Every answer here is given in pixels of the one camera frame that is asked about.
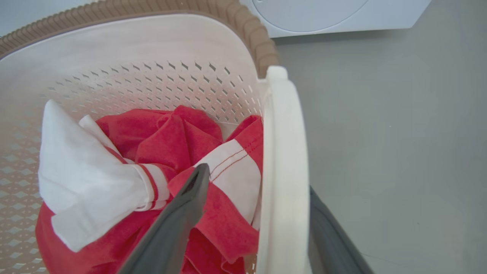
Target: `red stripe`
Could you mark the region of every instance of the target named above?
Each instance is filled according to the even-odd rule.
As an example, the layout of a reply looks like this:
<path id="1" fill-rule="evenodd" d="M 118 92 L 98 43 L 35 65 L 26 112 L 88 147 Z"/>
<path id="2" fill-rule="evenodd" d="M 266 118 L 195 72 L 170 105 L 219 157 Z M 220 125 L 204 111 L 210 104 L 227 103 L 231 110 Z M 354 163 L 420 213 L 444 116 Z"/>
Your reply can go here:
<path id="1" fill-rule="evenodd" d="M 157 199 L 159 199 L 159 189 L 157 188 L 157 185 L 155 184 L 155 180 L 150 174 L 147 167 L 145 167 L 142 164 L 138 164 L 138 165 L 144 170 L 144 172 L 147 174 L 147 177 L 149 177 L 150 185 L 152 186 L 152 190 L 154 190 L 154 200 L 152 201 L 152 205 L 149 208 L 149 210 L 151 210 L 155 207 L 155 202 L 157 201 Z"/>
<path id="2" fill-rule="evenodd" d="M 119 161 L 121 161 L 122 163 L 126 164 L 127 161 L 125 161 L 125 159 L 123 159 L 122 156 L 120 156 L 120 154 L 118 154 L 115 150 L 109 148 L 109 147 L 105 147 L 108 152 L 110 152 L 113 156 L 115 156 Z"/>

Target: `red cloth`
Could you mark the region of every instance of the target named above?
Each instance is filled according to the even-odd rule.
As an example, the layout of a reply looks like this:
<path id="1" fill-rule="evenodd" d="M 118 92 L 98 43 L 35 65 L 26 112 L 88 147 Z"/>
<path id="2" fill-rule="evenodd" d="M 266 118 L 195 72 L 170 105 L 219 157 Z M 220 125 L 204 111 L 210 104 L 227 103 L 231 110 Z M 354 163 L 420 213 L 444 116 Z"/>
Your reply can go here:
<path id="1" fill-rule="evenodd" d="M 97 121 L 123 157 L 136 163 L 157 163 L 176 195 L 193 165 L 222 144 L 218 125 L 204 112 L 180 106 L 174 112 L 131 110 Z M 227 141 L 235 139 L 262 172 L 262 122 L 244 120 Z M 53 213 L 43 204 L 36 226 L 39 250 L 51 274 L 115 274 L 160 214 L 133 212 L 78 253 L 69 250 L 51 225 Z M 243 274 L 243 256 L 257 252 L 258 232 L 212 183 L 205 213 L 191 230 L 181 273 Z"/>

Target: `white appliance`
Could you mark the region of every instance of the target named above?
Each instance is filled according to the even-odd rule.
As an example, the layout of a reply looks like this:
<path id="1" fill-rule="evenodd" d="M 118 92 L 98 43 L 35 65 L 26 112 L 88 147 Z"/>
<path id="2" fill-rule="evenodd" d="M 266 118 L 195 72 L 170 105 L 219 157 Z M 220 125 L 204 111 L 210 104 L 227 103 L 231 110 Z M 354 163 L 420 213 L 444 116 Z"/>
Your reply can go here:
<path id="1" fill-rule="evenodd" d="M 0 36 L 95 0 L 0 0 Z M 240 0 L 269 36 L 410 28 L 431 0 Z"/>
<path id="2" fill-rule="evenodd" d="M 431 0 L 240 0 L 269 36 L 410 28 Z"/>

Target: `clothing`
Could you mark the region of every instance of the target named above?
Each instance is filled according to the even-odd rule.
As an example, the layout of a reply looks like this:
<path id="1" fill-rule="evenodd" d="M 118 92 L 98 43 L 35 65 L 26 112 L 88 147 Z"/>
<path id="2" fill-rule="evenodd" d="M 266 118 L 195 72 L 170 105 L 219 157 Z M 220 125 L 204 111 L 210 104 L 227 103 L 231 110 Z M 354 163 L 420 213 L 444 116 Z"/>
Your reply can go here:
<path id="1" fill-rule="evenodd" d="M 87 116 L 78 125 L 48 102 L 39 168 L 45 203 L 36 227 L 47 269 L 116 273 L 194 167 L 206 162 L 205 213 L 190 233 L 182 273 L 244 273 L 243 256 L 257 252 L 262 142 L 258 116 L 244 120 L 223 143 L 215 122 L 184 106 L 131 110 L 96 123 Z M 67 168 L 55 173 L 60 166 Z M 73 235 L 73 228 L 86 227 L 95 229 Z M 63 235 L 86 237 L 76 250 Z"/>

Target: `white cloth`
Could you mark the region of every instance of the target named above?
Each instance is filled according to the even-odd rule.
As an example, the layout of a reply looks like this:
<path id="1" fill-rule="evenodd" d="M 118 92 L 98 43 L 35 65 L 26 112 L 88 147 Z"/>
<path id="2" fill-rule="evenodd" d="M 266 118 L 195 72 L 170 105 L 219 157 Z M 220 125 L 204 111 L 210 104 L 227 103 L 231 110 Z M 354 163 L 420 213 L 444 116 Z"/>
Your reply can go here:
<path id="1" fill-rule="evenodd" d="M 144 165 L 147 174 L 140 165 L 123 164 L 105 148 L 118 153 L 90 117 L 80 124 L 53 100 L 46 103 L 39 190 L 55 213 L 51 219 L 54 232 L 74 252 L 131 212 L 162 208 L 169 197 L 166 179 L 157 166 Z M 153 201 L 150 178 L 158 188 L 158 201 Z"/>

